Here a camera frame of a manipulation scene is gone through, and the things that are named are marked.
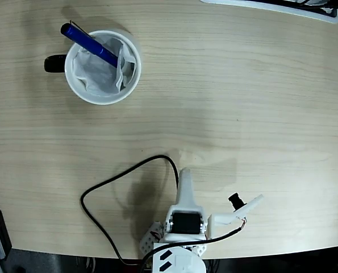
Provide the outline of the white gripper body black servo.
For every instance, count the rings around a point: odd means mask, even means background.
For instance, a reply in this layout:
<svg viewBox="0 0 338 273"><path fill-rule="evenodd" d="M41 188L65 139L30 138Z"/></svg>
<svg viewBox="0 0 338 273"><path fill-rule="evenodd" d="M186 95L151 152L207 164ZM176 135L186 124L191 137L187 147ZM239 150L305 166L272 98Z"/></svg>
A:
<svg viewBox="0 0 338 273"><path fill-rule="evenodd" d="M162 242L206 239L207 220L201 206L172 205L166 215Z"/></svg>

